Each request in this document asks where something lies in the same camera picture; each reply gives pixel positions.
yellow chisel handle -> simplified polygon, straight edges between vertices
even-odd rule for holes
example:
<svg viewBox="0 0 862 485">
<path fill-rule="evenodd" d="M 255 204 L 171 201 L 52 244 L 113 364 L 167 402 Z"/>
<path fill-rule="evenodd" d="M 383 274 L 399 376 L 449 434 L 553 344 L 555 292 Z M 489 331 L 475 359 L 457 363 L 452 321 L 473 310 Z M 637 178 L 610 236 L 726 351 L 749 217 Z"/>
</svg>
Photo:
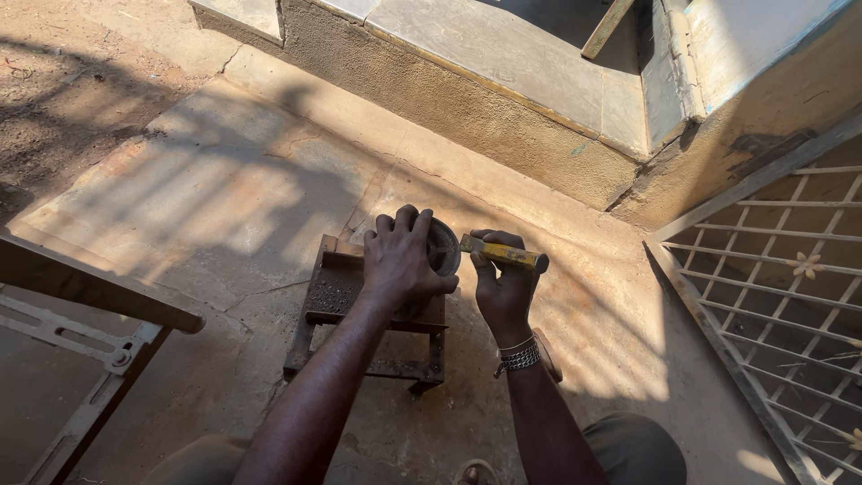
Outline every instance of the yellow chisel handle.
<svg viewBox="0 0 862 485">
<path fill-rule="evenodd" d="M 490 260 L 514 264 L 538 274 L 545 273 L 551 263 L 545 253 L 534 253 L 525 249 L 513 248 L 505 244 L 485 242 L 477 237 L 464 234 L 458 249 L 464 253 L 478 253 Z"/>
</svg>

sandal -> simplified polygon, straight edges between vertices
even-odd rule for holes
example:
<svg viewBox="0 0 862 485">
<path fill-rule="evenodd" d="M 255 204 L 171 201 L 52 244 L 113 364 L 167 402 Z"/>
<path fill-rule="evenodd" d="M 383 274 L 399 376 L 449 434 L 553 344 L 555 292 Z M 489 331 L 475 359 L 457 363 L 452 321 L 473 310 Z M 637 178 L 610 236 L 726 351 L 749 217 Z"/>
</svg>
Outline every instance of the sandal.
<svg viewBox="0 0 862 485">
<path fill-rule="evenodd" d="M 467 470 L 475 469 L 476 477 L 467 476 Z M 485 460 L 474 458 L 464 462 L 452 480 L 452 485 L 500 485 L 497 472 Z"/>
</svg>

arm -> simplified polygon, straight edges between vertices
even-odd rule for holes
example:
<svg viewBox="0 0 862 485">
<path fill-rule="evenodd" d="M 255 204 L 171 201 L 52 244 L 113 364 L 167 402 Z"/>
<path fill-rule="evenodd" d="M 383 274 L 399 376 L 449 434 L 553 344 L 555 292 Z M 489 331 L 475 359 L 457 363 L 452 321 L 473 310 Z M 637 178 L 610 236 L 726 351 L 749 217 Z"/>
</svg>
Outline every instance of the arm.
<svg viewBox="0 0 862 485">
<path fill-rule="evenodd" d="M 524 249 L 519 236 L 506 232 L 474 230 L 471 234 L 488 243 Z M 479 253 L 471 254 L 470 258 L 478 274 L 476 302 L 497 340 L 497 347 L 506 349 L 527 340 L 532 333 L 528 323 L 530 303 L 539 275 L 489 261 Z M 526 347 L 503 353 L 516 353 Z M 602 466 L 541 363 L 505 374 L 527 481 L 537 485 L 572 482 L 608 485 Z"/>
<path fill-rule="evenodd" d="M 377 232 L 365 233 L 365 284 L 356 303 L 264 420 L 234 485 L 323 483 L 392 313 L 405 301 L 455 291 L 457 276 L 441 278 L 428 265 L 432 212 L 416 213 L 405 205 L 394 223 L 381 215 Z"/>
</svg>

flower ornament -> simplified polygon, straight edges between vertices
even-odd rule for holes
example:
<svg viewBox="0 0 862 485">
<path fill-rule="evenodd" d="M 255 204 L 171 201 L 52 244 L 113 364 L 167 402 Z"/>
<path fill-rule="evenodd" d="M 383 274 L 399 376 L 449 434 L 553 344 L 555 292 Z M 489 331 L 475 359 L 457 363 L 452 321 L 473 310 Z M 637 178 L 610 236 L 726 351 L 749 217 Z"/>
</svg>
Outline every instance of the flower ornament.
<svg viewBox="0 0 862 485">
<path fill-rule="evenodd" d="M 823 271 L 826 269 L 822 264 L 817 264 L 819 260 L 820 255 L 805 257 L 802 253 L 796 253 L 796 261 L 788 260 L 787 264 L 796 267 L 796 269 L 793 270 L 794 276 L 799 276 L 800 274 L 805 273 L 810 280 L 813 280 L 815 278 L 814 271 Z"/>
<path fill-rule="evenodd" d="M 862 431 L 859 428 L 853 430 L 853 435 L 845 436 L 845 439 L 850 442 L 850 449 L 862 451 Z"/>
</svg>

silver chain bracelet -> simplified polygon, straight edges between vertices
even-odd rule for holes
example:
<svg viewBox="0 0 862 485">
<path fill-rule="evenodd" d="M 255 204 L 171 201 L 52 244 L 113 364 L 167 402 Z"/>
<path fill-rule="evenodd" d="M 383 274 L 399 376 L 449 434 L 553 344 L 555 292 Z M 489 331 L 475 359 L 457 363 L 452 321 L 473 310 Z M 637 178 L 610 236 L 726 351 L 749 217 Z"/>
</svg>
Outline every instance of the silver chain bracelet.
<svg viewBox="0 0 862 485">
<path fill-rule="evenodd" d="M 519 368 L 529 367 L 537 363 L 540 359 L 541 354 L 539 353 L 539 344 L 534 340 L 533 344 L 526 349 L 516 354 L 512 354 L 511 356 L 500 357 L 500 367 L 498 367 L 497 371 L 494 373 L 494 379 L 499 379 L 500 374 L 503 372 L 511 372 L 513 370 L 518 370 Z"/>
</svg>

